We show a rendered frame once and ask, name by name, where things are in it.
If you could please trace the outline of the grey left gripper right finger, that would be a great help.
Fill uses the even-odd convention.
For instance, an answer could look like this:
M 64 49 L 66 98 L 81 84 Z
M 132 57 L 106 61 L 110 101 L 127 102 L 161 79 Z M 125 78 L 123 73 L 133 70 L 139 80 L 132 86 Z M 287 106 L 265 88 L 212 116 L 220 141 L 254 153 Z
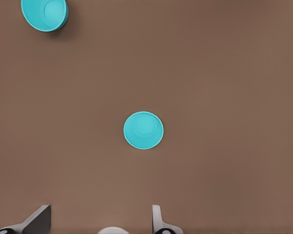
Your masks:
M 152 234 L 183 234 L 183 230 L 165 223 L 162 219 L 160 206 L 152 205 Z

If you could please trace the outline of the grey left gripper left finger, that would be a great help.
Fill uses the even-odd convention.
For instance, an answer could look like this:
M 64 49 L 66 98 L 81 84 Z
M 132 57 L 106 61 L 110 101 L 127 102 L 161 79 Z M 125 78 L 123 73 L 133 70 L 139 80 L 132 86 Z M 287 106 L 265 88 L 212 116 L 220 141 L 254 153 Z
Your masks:
M 42 205 L 24 222 L 0 229 L 0 234 L 50 234 L 51 205 Z

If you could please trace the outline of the small blue bowl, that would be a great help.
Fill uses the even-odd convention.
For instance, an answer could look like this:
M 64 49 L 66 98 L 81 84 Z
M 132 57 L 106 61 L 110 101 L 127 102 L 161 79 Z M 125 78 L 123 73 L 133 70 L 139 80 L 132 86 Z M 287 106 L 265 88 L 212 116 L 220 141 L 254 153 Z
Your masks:
M 156 147 L 164 137 L 164 125 L 154 113 L 140 111 L 131 114 L 123 126 L 127 143 L 139 150 Z

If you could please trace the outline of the large blue bowl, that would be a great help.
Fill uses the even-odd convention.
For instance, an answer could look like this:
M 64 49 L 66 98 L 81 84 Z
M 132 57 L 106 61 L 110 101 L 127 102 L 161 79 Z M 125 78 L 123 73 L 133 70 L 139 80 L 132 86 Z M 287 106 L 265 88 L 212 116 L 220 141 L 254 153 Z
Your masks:
M 66 0 L 21 0 L 21 10 L 26 21 L 41 32 L 59 30 L 69 15 Z

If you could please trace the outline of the white round object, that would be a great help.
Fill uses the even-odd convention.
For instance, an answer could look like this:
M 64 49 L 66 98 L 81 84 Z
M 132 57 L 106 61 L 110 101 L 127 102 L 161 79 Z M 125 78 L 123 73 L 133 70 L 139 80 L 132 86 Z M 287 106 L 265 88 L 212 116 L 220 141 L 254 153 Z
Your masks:
M 106 227 L 101 229 L 98 234 L 129 234 L 129 232 L 119 227 Z

